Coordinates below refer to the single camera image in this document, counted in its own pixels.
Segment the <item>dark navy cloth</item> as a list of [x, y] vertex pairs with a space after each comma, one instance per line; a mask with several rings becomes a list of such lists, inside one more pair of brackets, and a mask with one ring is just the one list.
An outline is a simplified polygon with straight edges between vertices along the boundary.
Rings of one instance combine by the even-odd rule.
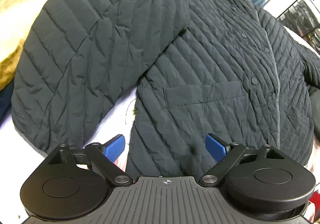
[[11, 107], [11, 97], [14, 90], [14, 80], [9, 82], [6, 87], [0, 91], [0, 121], [3, 121], [8, 109]]

